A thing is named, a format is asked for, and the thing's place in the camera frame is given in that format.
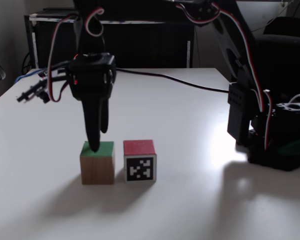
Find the table surface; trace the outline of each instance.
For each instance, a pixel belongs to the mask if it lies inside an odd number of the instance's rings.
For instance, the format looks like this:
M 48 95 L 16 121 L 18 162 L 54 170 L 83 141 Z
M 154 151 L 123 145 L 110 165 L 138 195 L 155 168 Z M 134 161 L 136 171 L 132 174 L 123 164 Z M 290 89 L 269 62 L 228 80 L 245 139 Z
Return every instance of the table surface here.
M 147 69 L 228 88 L 213 68 Z M 83 186 L 81 103 L 0 98 L 0 240 L 300 240 L 300 169 L 248 164 L 227 133 L 227 94 L 119 72 L 102 141 L 115 142 L 115 185 Z M 61 83 L 55 84 L 55 90 Z M 123 140 L 153 139 L 156 183 L 125 183 Z

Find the black power cord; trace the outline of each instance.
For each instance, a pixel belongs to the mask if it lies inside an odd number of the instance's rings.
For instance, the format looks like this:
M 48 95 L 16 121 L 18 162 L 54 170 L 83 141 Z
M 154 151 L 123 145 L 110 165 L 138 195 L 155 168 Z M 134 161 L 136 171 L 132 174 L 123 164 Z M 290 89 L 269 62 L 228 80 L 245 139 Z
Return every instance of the black power cord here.
M 126 70 L 126 69 L 122 69 L 122 68 L 117 68 L 116 70 L 119 71 L 119 72 L 128 73 L 128 74 L 138 74 L 138 75 L 166 78 L 166 79 L 170 79 L 170 80 L 173 80 L 175 82 L 178 82 L 180 84 L 185 84 L 185 85 L 188 85 L 190 87 L 197 88 L 197 89 L 202 89 L 202 90 L 207 90 L 207 91 L 212 91 L 212 92 L 218 92 L 218 93 L 225 93 L 225 94 L 229 93 L 229 91 L 227 91 L 227 90 L 195 85 L 195 84 L 192 84 L 190 82 L 182 81 L 182 80 L 177 79 L 175 77 L 164 75 L 164 74 L 151 73 L 151 72 L 141 72 L 141 71 L 131 71 L 131 70 Z

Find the black cable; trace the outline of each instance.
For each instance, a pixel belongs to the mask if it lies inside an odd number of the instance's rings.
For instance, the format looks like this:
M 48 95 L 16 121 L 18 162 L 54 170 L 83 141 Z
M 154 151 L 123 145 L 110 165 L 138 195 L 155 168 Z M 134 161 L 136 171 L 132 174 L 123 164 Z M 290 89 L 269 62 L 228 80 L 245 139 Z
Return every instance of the black cable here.
M 207 91 L 225 93 L 225 94 L 229 93 L 229 91 L 227 91 L 227 90 L 195 85 L 195 84 L 192 84 L 190 82 L 182 81 L 182 80 L 177 79 L 175 77 L 164 75 L 164 74 L 151 73 L 151 72 L 141 72 L 141 71 L 131 71 L 131 70 L 126 70 L 126 69 L 122 69 L 122 68 L 117 68 L 116 70 L 119 71 L 119 72 L 128 73 L 128 74 L 138 74 L 138 75 L 166 78 L 166 79 L 170 79 L 170 80 L 176 81 L 178 83 L 185 84 L 185 85 L 188 85 L 190 87 L 197 88 L 197 89 L 203 89 L 203 90 L 207 90 Z
M 296 13 L 297 13 L 299 7 L 300 7 L 300 1 L 298 2 L 298 5 L 296 6 L 296 8 L 295 8 L 295 10 L 294 10 L 294 13 L 293 13 L 292 17 L 295 17 L 295 15 L 296 15 Z
M 22 62 L 22 69 L 21 69 L 21 73 L 22 73 L 22 75 L 25 75 L 26 73 L 24 72 L 24 69 L 27 67 L 27 66 L 25 66 L 25 63 L 26 63 L 26 60 L 27 60 L 27 58 L 30 56 L 30 52 L 28 52 L 26 55 L 25 55 L 25 57 L 24 57 L 24 59 L 23 59 L 23 62 Z
M 198 60 L 199 60 L 199 68 L 201 67 L 201 60 L 200 60 L 200 49 L 199 49 L 199 41 L 198 41 L 198 32 L 196 26 L 194 26 L 194 33 L 196 38 L 196 49 L 198 52 Z

